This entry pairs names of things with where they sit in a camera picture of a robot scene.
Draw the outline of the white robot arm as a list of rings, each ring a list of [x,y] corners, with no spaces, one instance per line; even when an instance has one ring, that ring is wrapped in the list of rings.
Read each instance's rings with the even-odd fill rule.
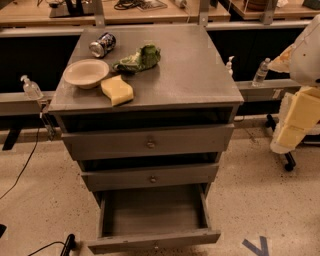
[[[301,86],[298,92],[286,93],[282,99],[270,144],[273,152],[284,154],[294,150],[320,121],[320,15],[268,68],[288,73]]]

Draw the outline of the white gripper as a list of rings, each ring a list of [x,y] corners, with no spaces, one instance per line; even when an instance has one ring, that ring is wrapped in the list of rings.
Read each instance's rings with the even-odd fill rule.
[[[303,86],[295,94],[286,93],[281,102],[280,139],[293,150],[320,121],[320,89]]]

